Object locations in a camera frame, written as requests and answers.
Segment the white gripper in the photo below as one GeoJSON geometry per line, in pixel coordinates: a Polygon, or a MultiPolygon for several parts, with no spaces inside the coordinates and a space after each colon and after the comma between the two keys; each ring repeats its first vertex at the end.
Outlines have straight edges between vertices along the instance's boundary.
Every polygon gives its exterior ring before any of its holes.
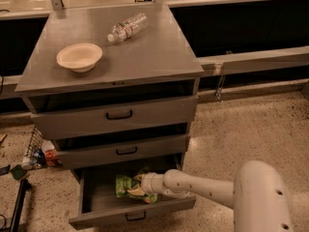
{"type": "Polygon", "coordinates": [[[141,182],[141,188],[131,189],[129,193],[133,196],[144,196],[147,194],[163,193],[163,175],[153,172],[147,174],[138,174],[133,177],[134,180],[141,182]]]}

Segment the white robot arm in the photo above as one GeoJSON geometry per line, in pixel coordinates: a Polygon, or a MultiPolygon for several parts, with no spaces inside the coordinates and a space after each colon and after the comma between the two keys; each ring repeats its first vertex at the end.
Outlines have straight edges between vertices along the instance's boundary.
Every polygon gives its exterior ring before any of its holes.
{"type": "Polygon", "coordinates": [[[234,211],[235,232],[294,232],[292,196],[278,171],[258,160],[244,163],[232,182],[194,177],[171,169],[139,174],[131,194],[185,198],[198,194],[234,211]]]}

